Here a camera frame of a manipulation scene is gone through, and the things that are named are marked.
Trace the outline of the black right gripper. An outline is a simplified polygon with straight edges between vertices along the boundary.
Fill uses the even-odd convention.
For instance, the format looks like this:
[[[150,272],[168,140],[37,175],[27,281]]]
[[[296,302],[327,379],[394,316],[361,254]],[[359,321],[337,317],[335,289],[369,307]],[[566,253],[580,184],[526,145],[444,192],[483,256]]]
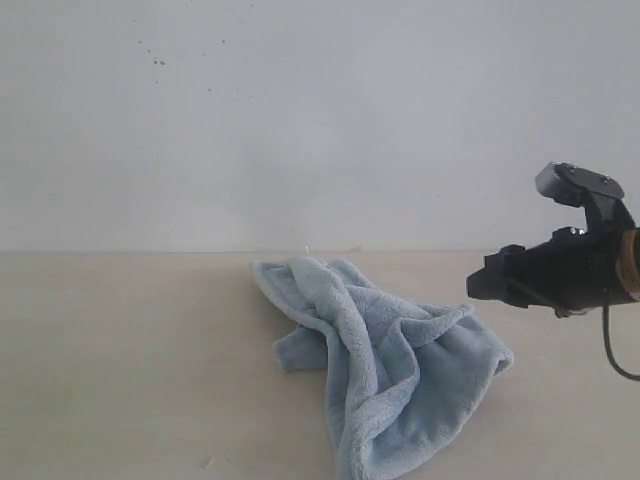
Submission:
[[[521,245],[507,245],[484,257],[484,266],[467,277],[466,292],[513,307],[548,306],[560,318],[636,303],[639,230],[565,227],[524,252]]]

